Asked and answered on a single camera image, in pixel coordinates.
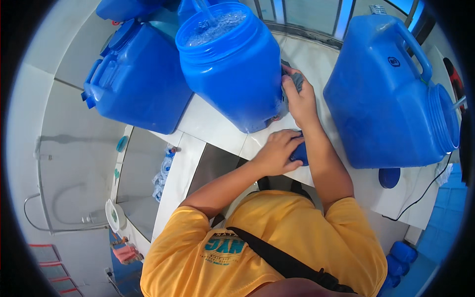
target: hand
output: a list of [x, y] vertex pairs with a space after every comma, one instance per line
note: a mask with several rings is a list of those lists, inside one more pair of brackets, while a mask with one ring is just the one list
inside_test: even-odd
[[281, 175], [297, 169], [302, 161], [290, 162], [290, 154], [304, 142], [300, 132], [282, 130], [269, 135], [267, 143], [249, 163], [253, 164], [261, 176]]
[[[282, 67], [289, 74], [300, 73], [300, 70], [290, 68], [282, 64]], [[320, 124], [317, 115], [317, 105], [315, 101], [314, 87], [304, 77], [304, 83], [302, 84], [302, 90], [297, 92], [297, 88], [294, 82], [288, 75], [282, 76], [282, 87], [284, 87], [287, 98], [289, 99], [289, 111], [292, 117], [294, 117], [295, 123], [300, 129], [304, 127]]]

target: bag strap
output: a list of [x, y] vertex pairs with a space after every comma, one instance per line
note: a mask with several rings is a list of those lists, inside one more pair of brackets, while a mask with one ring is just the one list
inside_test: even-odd
[[248, 246], [266, 261], [272, 268], [277, 270], [285, 278], [306, 278], [325, 289], [343, 292], [355, 293], [353, 289], [346, 285], [340, 285], [338, 279], [328, 272], [315, 271], [304, 263], [279, 250], [271, 244], [263, 241], [259, 237], [236, 227], [228, 227], [228, 230], [236, 233]]

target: jug handle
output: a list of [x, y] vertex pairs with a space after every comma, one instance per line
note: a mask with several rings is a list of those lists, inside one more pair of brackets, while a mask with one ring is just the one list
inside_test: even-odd
[[97, 68], [97, 73], [96, 75], [94, 76], [94, 79], [92, 81], [92, 84], [93, 85], [96, 85], [98, 86], [99, 85], [99, 80], [101, 79], [102, 77], [102, 74], [104, 74], [104, 71], [105, 69], [107, 68], [107, 65], [111, 62], [111, 61], [115, 61], [117, 58], [117, 56], [114, 56], [114, 55], [108, 55], [104, 58], [104, 60], [102, 60], [102, 62], [100, 62], [100, 66]]
[[94, 62], [94, 64], [91, 67], [91, 70], [89, 71], [89, 74], [86, 77], [86, 81], [85, 81], [86, 84], [91, 83], [92, 76], [94, 75], [95, 70], [97, 69], [97, 67], [99, 66], [101, 62], [102, 62], [102, 59], [98, 59], [96, 60], [96, 62]]
[[428, 84], [430, 78], [432, 77], [432, 65], [430, 64], [429, 60], [427, 59], [426, 54], [422, 51], [417, 40], [412, 36], [409, 30], [404, 26], [402, 21], [396, 22], [396, 29], [398, 33], [401, 35], [402, 39], [407, 43], [410, 47], [414, 55], [416, 55], [417, 60], [419, 61], [420, 65], [422, 66], [422, 74], [421, 80]]

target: yellow t-shirt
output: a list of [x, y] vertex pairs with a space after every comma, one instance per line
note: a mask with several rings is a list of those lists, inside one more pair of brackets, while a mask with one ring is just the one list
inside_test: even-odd
[[[376, 296], [386, 278], [384, 253], [354, 198], [337, 201], [323, 217], [298, 194], [257, 192], [225, 226], [243, 229], [314, 270], [323, 268], [362, 296]], [[201, 211], [183, 206], [152, 244], [140, 285], [146, 297], [243, 297], [281, 279], [234, 232], [210, 230]]]

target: threaded container neck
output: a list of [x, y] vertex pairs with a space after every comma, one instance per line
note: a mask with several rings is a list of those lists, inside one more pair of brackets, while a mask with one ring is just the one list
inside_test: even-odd
[[245, 13], [246, 18], [222, 36], [198, 46], [188, 47], [186, 42], [189, 37], [195, 32], [198, 25], [206, 20], [202, 11], [189, 18], [178, 30], [175, 37], [180, 58], [187, 63], [199, 65], [223, 59], [240, 50], [261, 29], [260, 20], [244, 4], [236, 2], [221, 3], [210, 6], [209, 10], [213, 15], [241, 11]]
[[433, 137], [441, 153], [450, 153], [458, 148], [459, 128], [452, 100], [441, 84], [429, 87], [428, 114]]

